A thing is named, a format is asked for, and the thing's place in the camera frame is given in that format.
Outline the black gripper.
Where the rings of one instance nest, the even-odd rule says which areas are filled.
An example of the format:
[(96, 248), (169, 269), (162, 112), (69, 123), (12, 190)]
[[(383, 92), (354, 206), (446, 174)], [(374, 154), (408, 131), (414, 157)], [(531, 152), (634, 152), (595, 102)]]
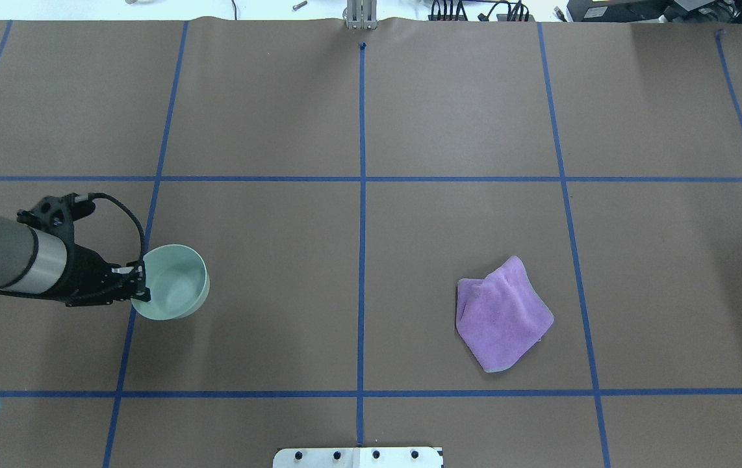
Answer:
[(69, 299), (65, 302), (66, 306), (104, 306), (124, 300), (150, 302), (150, 289), (139, 283), (124, 283), (121, 287), (104, 291), (119, 284), (122, 278), (140, 279), (144, 276), (143, 260), (131, 261), (122, 266), (105, 261), (91, 249), (75, 245), (62, 295)]

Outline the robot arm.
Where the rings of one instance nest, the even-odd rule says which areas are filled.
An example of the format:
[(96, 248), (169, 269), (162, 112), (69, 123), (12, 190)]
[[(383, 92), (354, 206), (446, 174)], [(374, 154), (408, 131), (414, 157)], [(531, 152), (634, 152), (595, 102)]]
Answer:
[(0, 296), (67, 306), (150, 300), (142, 258), (122, 266), (77, 245), (74, 223), (94, 213), (97, 200), (112, 196), (47, 196), (15, 220), (0, 216)]

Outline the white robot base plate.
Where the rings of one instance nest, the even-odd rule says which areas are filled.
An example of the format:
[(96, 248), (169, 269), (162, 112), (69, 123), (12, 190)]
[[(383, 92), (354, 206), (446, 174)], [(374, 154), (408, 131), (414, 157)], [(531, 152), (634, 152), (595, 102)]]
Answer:
[(273, 467), (443, 467), (435, 447), (315, 447), (276, 452)]

